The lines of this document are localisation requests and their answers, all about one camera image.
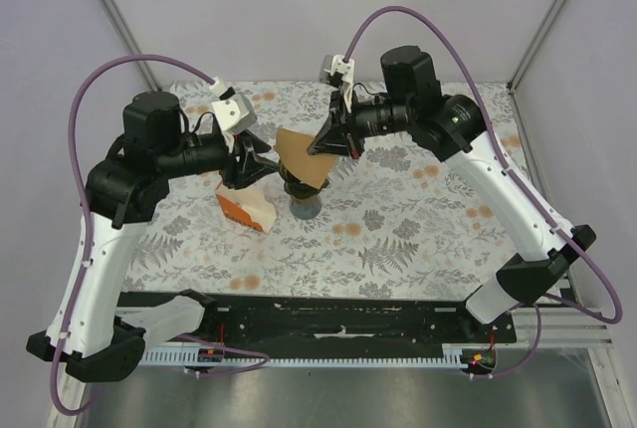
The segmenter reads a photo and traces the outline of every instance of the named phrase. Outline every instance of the small jar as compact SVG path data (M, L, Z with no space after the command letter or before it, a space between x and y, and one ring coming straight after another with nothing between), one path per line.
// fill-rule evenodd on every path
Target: small jar
M314 219L320 213L321 209L322 204L318 194L305 199L290 196L290 212L292 212L297 219Z
M326 179L320 189L308 186L300 182L283 164L279 168L279 174L285 181L284 189L290 195L290 212L297 219L314 219L322 209L320 192L329 186Z

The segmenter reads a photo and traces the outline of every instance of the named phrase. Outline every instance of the cardboard piece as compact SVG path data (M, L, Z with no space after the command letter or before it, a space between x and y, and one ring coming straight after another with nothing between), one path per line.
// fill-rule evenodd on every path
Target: cardboard piece
M283 165L300 182L304 182L315 189L320 189L327 178L327 174L336 163L338 156L332 154L310 156L308 147L314 139L315 137L309 134L280 127L277 131L275 150L279 154Z
M268 234L277 219L274 204L256 187L235 190L219 183L215 195L224 216L244 226Z

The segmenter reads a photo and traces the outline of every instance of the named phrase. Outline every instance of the gray wall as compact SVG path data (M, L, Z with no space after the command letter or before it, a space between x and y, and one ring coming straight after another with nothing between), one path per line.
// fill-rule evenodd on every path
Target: gray wall
M635 0L571 0L519 92L550 198L574 223L589 223L595 229L598 241L591 254L622 296L625 319L612 334L633 391L636 35ZM585 266L574 272L584 299L609 311L604 290Z
M96 0L0 0L0 13L0 424L37 427L51 407L50 365L24 346L51 322L79 238L69 106L84 77L123 50ZM78 126L85 173L139 91L132 68L91 90Z
M117 0L146 52L176 58L226 80L315 80L325 54L342 53L362 21L384 5L425 13L483 82L506 81L550 0ZM356 74L379 78L380 55L418 44L444 81L462 76L438 41L406 16L374 24L356 50ZM156 68L163 82L179 78Z

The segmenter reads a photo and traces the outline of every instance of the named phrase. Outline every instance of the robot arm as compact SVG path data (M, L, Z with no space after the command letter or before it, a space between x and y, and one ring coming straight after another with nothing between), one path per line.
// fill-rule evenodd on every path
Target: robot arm
M489 323L518 303L534 303L559 280L577 255L512 180L512 171L525 178L520 169L513 161L507 169L500 164L478 106L467 97L442 94L428 54L418 47L400 47L385 53L380 63L386 93L365 103L354 94L348 106L343 89L333 92L327 121L309 153L358 158L366 138L407 131L416 144L431 151L476 190L518 250L490 281L467 298L468 313L480 323ZM344 80L336 73L339 68L343 66L332 64L324 80L338 85ZM590 247L595 240L590 227L573 227L534 188L530 190L560 229L571 234L582 249Z
M83 382L119 381L137 366L146 350L200 328L210 298L185 291L162 306L116 318L115 307L134 250L155 207L168 195L168 180L218 170L223 183L241 189L277 172L261 156L270 147L248 127L256 121L248 100L217 79L212 87L213 127L190 132L175 95L136 96L123 111L124 134L106 159L90 172L87 193L94 221L91 264L82 281L71 325L61 335L63 314L80 273L85 221L73 271L56 316L46 331L32 335L27 350L51 361L60 337L67 372Z

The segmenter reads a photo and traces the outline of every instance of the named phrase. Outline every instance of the floral tablecloth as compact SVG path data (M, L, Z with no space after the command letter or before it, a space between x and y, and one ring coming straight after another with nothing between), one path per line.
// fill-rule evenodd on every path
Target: floral tablecloth
M382 85L367 87L374 92ZM259 116L253 130L269 143L279 126L314 134L327 114L330 88L321 84L236 88L252 100ZM470 94L464 84L443 88ZM525 170L505 86L479 88L504 146ZM212 97L203 83L175 83L169 90L193 123L208 110ZM342 158L329 179L323 209L310 221L290 213L278 175L261 180L278 212L268 235L223 216L214 195L217 174L171 181L124 289L462 300L515 252L491 209L407 135L368 140L360 160Z

